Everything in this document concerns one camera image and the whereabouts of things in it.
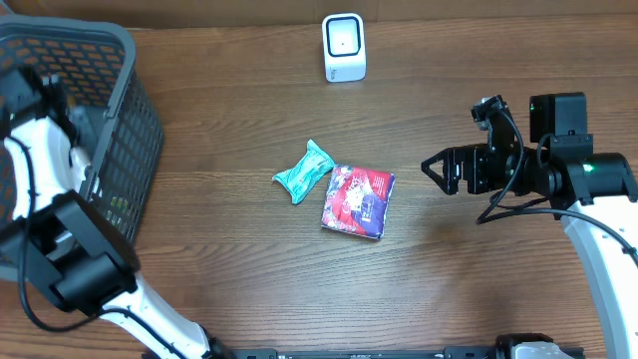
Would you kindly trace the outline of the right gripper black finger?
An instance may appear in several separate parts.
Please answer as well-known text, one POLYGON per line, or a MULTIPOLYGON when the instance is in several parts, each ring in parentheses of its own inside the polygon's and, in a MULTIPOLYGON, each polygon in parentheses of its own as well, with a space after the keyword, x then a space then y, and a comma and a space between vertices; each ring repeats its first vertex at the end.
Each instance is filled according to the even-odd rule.
POLYGON ((444 162, 437 159, 425 160, 421 163, 421 170, 442 190, 443 193, 448 193, 448 180, 446 177, 446 171, 443 171, 441 174, 439 174, 433 169, 433 165, 438 163, 443 164, 444 162))
POLYGON ((422 167, 429 168, 438 162, 442 162, 443 164, 446 164, 450 161, 450 158, 453 152, 454 152, 453 148, 447 148, 447 149, 441 150, 440 152, 433 155, 432 157, 422 161, 422 167))

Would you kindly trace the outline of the red purple floral liner pack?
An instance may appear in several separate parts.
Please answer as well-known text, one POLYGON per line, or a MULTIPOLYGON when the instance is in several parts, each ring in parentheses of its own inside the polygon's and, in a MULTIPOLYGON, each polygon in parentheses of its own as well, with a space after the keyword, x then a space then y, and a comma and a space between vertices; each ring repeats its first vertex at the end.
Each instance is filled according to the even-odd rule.
POLYGON ((336 165, 328 181, 321 225, 381 239, 394 184, 392 173, 336 165))

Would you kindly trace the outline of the teal wipes packet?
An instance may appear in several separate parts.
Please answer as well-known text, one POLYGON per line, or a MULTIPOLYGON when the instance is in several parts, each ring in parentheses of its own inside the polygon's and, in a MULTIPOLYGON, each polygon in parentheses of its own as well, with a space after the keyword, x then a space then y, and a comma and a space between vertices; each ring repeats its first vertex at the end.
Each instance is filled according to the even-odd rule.
POLYGON ((299 204, 314 185, 335 167, 332 158, 313 140, 306 145, 306 153, 291 169, 273 176, 290 194, 291 202, 299 204))

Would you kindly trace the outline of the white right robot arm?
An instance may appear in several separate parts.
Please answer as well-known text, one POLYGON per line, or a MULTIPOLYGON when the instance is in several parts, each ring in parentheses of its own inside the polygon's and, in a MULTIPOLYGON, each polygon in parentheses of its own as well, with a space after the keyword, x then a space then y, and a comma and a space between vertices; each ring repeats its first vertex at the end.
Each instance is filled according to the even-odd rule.
POLYGON ((619 153, 596 153, 581 92, 533 96, 524 141, 500 95, 473 105, 483 144, 452 147, 421 164, 446 194, 465 181, 488 193, 477 224, 547 214, 583 265, 611 358, 637 355, 637 179, 619 153))

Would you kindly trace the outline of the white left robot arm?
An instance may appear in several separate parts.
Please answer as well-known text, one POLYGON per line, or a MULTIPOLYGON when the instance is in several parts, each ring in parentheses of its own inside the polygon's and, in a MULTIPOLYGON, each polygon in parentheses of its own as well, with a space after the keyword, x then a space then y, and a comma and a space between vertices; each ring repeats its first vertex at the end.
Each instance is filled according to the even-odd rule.
POLYGON ((137 215, 134 195, 116 196, 100 213, 104 191, 69 118, 65 89, 31 66, 1 75, 1 138, 16 182, 12 221, 1 251, 16 265, 22 309, 38 328, 65 333, 109 321, 158 358, 227 358, 201 325, 167 304, 113 217, 137 215))

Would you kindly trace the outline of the white barcode scanner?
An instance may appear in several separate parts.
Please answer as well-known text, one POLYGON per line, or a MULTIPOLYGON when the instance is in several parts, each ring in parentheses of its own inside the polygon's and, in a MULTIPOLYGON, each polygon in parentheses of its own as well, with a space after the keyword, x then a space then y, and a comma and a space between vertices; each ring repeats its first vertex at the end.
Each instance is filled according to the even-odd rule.
POLYGON ((363 80, 367 73, 363 19, 356 13, 331 14, 323 19, 321 29, 326 81, 363 80))

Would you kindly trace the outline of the dark grey plastic basket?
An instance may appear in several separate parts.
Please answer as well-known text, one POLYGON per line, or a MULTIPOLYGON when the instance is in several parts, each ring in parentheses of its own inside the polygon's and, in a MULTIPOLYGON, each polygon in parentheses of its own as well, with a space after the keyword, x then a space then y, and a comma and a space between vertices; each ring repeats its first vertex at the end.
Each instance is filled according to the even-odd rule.
POLYGON ((160 161, 160 117, 135 71, 136 44, 106 22, 7 15, 1 19, 1 67, 32 66, 56 75, 68 101, 78 144, 90 159, 80 189, 135 243, 160 161))

